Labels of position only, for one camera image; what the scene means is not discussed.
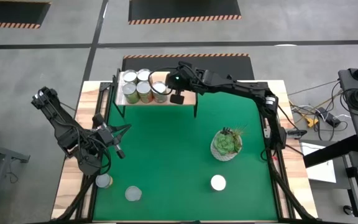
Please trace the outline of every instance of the food can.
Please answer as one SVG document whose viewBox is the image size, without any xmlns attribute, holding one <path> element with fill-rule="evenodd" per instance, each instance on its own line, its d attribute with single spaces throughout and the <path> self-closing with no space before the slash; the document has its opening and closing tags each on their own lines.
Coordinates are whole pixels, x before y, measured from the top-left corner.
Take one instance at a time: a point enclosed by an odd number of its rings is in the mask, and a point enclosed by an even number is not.
<svg viewBox="0 0 358 224">
<path fill-rule="evenodd" d="M 125 83 L 122 86 L 122 93 L 124 94 L 128 103 L 137 103 L 139 101 L 139 95 L 136 91 L 135 83 Z"/>
<path fill-rule="evenodd" d="M 109 188 L 112 185 L 112 177 L 109 174 L 98 175 L 96 185 L 104 189 Z"/>
<path fill-rule="evenodd" d="M 137 79 L 141 81 L 149 81 L 150 70 L 143 68 L 137 72 Z"/>
<path fill-rule="evenodd" d="M 163 103 L 168 99 L 167 95 L 163 95 L 160 93 L 166 93 L 167 92 L 167 87 L 165 86 L 165 84 L 163 82 L 155 82 L 153 83 L 153 96 L 154 96 L 154 101 L 156 101 L 157 103 Z"/>
<path fill-rule="evenodd" d="M 149 82 L 139 82 L 136 86 L 136 90 L 143 103 L 150 103 L 153 100 L 152 89 Z"/>
<path fill-rule="evenodd" d="M 122 74 L 122 79 L 124 82 L 129 83 L 137 83 L 137 74 L 134 70 L 126 70 L 124 74 Z"/>
</svg>

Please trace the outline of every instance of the green mat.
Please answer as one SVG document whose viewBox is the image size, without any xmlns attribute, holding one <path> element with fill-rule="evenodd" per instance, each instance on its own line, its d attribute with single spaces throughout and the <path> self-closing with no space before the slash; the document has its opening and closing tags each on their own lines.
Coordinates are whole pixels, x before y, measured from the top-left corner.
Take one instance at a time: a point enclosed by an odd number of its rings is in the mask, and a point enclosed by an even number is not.
<svg viewBox="0 0 358 224">
<path fill-rule="evenodd" d="M 98 189 L 94 220 L 277 220 L 255 103 L 225 93 L 199 97 L 198 117 L 192 106 L 127 106 L 122 119 L 111 108 L 109 124 L 132 124 L 122 139 L 125 159 L 114 151 L 109 174 L 114 183 Z M 210 151 L 223 127 L 247 125 L 243 150 L 221 162 Z M 213 175 L 226 188 L 210 187 Z M 125 191 L 135 185 L 142 198 L 129 202 Z"/>
</svg>

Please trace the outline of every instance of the concrete floor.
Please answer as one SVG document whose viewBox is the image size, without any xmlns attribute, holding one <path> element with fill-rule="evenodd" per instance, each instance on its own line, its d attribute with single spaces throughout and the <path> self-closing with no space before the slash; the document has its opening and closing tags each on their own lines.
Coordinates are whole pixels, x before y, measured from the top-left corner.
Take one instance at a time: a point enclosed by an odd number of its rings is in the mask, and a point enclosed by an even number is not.
<svg viewBox="0 0 358 224">
<path fill-rule="evenodd" d="M 39 30 L 0 29 L 4 44 L 90 44 L 102 0 L 53 0 Z M 358 0 L 239 0 L 239 21 L 127 25 L 128 1 L 110 1 L 99 43 L 358 40 Z M 0 195 L 0 223 L 42 222 L 50 218 L 63 153 L 53 129 L 31 104 L 35 92 L 48 86 L 62 102 L 76 106 L 89 49 L 0 50 L 0 145 L 31 154 L 26 165 L 12 164 L 19 176 L 8 178 Z M 287 92 L 337 79 L 337 71 L 358 67 L 358 45 L 297 47 L 171 47 L 98 49 L 90 80 L 110 80 L 124 55 L 249 53 L 257 80 L 284 80 Z M 290 96 L 299 105 L 329 98 L 333 85 Z M 336 101 L 333 114 L 347 114 Z M 354 134 L 349 127 L 335 134 Z M 305 129 L 300 121 L 299 128 Z M 304 139 L 318 139 L 310 131 Z M 358 223 L 338 210 L 349 203 L 343 190 L 312 189 L 319 217 Z"/>
</svg>

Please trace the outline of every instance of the plant pot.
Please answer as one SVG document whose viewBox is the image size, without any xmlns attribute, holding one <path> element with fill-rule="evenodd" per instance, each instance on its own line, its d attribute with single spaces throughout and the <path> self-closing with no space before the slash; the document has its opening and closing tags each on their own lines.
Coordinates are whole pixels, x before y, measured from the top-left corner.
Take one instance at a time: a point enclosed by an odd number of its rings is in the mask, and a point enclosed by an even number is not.
<svg viewBox="0 0 358 224">
<path fill-rule="evenodd" d="M 242 139 L 241 139 L 240 136 L 238 137 L 239 140 L 240 140 L 240 143 L 241 143 L 241 148 L 240 148 L 239 152 L 232 153 L 232 154 L 226 154 L 226 155 L 223 156 L 222 154 L 220 154 L 220 153 L 218 152 L 218 150 L 217 150 L 217 149 L 215 148 L 215 146 L 214 146 L 214 141 L 215 141 L 216 135 L 219 134 L 220 132 L 221 132 L 221 131 L 218 131 L 218 132 L 215 134 L 214 138 L 212 139 L 212 142 L 211 142 L 211 153 L 212 153 L 212 156 L 214 156 L 215 159 L 217 159 L 217 160 L 219 160 L 219 161 L 229 161 L 229 160 L 233 159 L 238 153 L 241 152 L 241 150 L 242 150 Z"/>
</svg>

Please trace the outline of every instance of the wooden table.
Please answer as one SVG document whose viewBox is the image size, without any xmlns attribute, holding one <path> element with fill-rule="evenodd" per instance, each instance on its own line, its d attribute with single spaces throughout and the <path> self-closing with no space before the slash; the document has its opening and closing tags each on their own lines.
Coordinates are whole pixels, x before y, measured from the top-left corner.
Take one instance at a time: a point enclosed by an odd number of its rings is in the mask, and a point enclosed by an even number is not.
<svg viewBox="0 0 358 224">
<path fill-rule="evenodd" d="M 290 103 L 288 101 L 288 95 L 283 80 L 259 80 L 252 82 L 267 82 L 271 91 L 278 96 L 279 105 L 281 108 L 293 121 Z M 79 122 L 80 125 L 82 125 L 82 127 L 86 129 L 92 127 L 92 117 L 94 116 L 96 101 L 98 99 L 100 83 L 101 82 L 99 81 L 84 82 L 83 88 L 81 90 L 80 101 L 75 119 L 77 122 Z M 106 98 L 107 94 L 106 96 L 103 96 L 101 114 L 104 114 L 103 111 L 106 107 Z M 293 128 L 293 126 L 288 122 L 281 111 L 278 111 L 278 115 L 281 125 L 284 128 Z M 297 140 L 287 139 L 287 144 L 294 147 L 295 149 L 300 150 L 300 144 Z M 317 217 L 317 211 L 314 205 L 313 195 L 311 193 L 308 175 L 306 173 L 306 168 L 302 156 L 289 148 L 284 149 L 282 152 L 291 191 L 294 193 L 295 197 L 299 200 L 302 206 L 304 206 L 312 216 Z M 75 198 L 77 193 L 80 191 L 82 176 L 83 174 L 78 168 L 76 159 L 67 159 L 63 165 L 62 176 L 60 177 L 60 183 L 51 218 L 59 217 Z M 82 213 L 83 217 L 88 215 L 90 192 L 91 191 L 89 190 L 85 197 L 85 205 L 83 207 Z M 285 196 L 281 191 L 279 194 L 283 215 L 284 217 L 288 217 Z"/>
</svg>

